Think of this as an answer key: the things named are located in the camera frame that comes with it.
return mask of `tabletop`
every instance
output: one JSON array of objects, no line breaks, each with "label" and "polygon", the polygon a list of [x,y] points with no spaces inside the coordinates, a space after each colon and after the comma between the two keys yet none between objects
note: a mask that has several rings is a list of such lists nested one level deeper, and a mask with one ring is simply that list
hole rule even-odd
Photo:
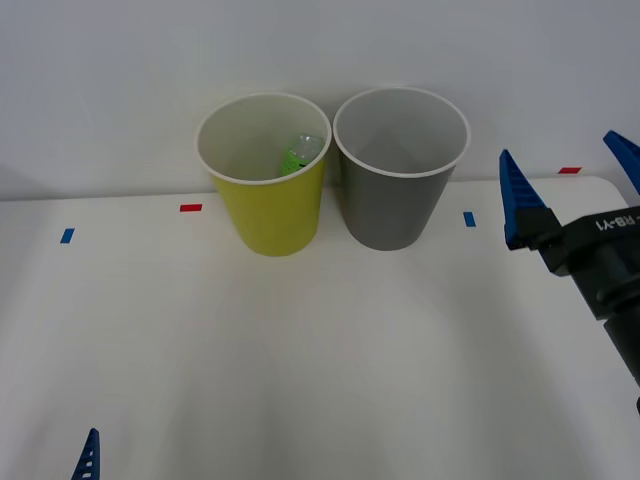
[{"label": "tabletop", "polygon": [[[626,206],[532,183],[565,223]],[[497,182],[453,182],[378,252],[325,190],[269,258],[217,194],[0,203],[0,478],[70,478],[95,427],[102,480],[637,479],[634,380],[503,224]]]}]

